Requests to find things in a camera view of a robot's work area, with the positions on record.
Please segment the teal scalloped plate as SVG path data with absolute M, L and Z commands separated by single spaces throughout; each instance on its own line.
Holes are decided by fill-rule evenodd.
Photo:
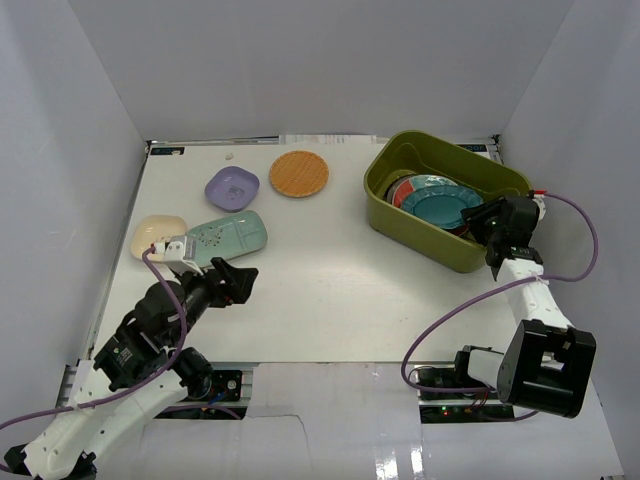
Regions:
M 467 187 L 437 185 L 409 194 L 400 203 L 400 208 L 433 226 L 454 230 L 465 224 L 463 210 L 478 207 L 483 202 L 478 193 Z

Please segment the mint green divided tray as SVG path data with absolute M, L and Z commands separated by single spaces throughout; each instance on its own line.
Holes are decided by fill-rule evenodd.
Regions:
M 187 235 L 195 240 L 195 262 L 200 268 L 209 267 L 214 257 L 229 261 L 256 252 L 268 241 L 263 220 L 251 210 L 197 225 Z

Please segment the red and teal plate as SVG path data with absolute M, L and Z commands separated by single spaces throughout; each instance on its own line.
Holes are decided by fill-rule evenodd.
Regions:
M 389 188 L 386 201 L 433 226 L 461 236 L 467 231 L 462 211 L 480 206 L 474 190 L 438 175 L 409 175 Z

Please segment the purple square dish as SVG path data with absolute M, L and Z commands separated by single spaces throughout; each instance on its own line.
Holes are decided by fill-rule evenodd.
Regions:
M 220 169 L 206 184 L 205 198 L 210 204 L 226 212 L 244 210 L 256 197 L 259 178 L 238 166 Z

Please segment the dark striped rim plate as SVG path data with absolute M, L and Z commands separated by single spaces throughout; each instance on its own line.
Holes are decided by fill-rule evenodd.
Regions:
M 395 205 L 396 204 L 396 196 L 399 196 L 400 202 L 402 202 L 403 198 L 405 198 L 408 194 L 414 191 L 414 188 L 411 184 L 411 179 L 414 177 L 414 174 L 404 175 L 394 180 L 391 185 L 386 190 L 384 199 L 387 203 Z

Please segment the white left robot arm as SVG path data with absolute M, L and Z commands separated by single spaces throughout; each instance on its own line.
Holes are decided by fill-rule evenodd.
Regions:
M 93 479 L 107 452 L 175 403 L 229 398 L 226 378 L 186 336 L 209 309 L 242 305 L 259 275 L 214 258 L 203 272 L 159 277 L 94 356 L 68 403 L 1 469 L 32 479 Z

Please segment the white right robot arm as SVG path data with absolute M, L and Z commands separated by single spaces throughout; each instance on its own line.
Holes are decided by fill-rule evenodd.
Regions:
M 466 399 L 490 387 L 504 404 L 574 418 L 583 405 L 596 340 L 561 311 L 542 258 L 529 244 L 542 197 L 540 191 L 502 196 L 461 212 L 472 237 L 486 248 L 486 264 L 508 298 L 517 328 L 504 352 L 463 347 L 451 384 Z

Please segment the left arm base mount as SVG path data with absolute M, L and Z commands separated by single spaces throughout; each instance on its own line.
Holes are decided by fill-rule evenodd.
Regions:
M 242 420 L 252 396 L 253 369 L 215 366 L 214 379 L 204 396 L 186 398 L 156 416 L 166 420 Z

